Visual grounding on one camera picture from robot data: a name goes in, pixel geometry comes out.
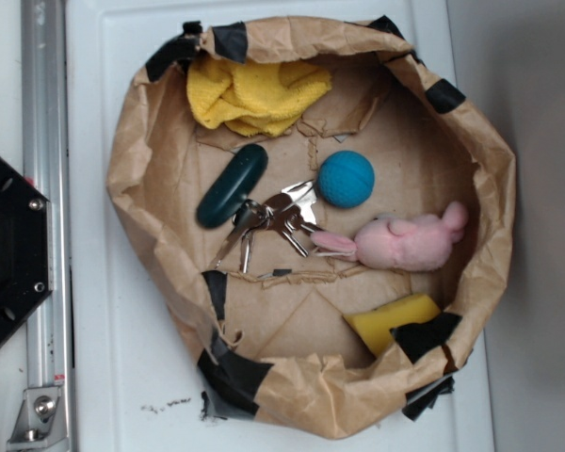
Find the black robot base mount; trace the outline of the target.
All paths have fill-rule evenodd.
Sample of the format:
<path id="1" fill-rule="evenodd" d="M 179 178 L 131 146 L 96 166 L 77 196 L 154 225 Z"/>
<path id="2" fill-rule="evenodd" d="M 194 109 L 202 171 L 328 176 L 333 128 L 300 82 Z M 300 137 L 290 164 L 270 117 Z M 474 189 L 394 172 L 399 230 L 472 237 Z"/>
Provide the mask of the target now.
<path id="1" fill-rule="evenodd" d="M 0 348 L 52 292 L 49 206 L 0 156 Z"/>

